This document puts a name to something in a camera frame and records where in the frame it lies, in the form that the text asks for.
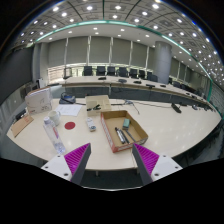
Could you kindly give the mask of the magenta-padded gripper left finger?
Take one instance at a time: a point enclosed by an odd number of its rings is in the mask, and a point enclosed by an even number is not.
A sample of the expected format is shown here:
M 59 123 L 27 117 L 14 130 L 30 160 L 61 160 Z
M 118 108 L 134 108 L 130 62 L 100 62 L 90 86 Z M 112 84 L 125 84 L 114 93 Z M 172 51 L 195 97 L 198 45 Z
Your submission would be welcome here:
M 42 169 L 79 185 L 84 175 L 90 154 L 91 144 L 87 143 L 66 155 L 56 155 L 43 165 Z

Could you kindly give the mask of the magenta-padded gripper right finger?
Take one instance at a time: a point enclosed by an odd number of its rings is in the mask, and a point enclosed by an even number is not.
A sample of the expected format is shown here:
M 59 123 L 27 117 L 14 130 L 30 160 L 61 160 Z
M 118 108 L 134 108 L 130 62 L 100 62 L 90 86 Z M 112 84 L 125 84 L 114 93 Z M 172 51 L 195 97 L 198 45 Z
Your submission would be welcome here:
M 168 155 L 158 155 L 136 143 L 133 144 L 132 153 L 137 163 L 143 185 L 150 184 L 182 169 Z

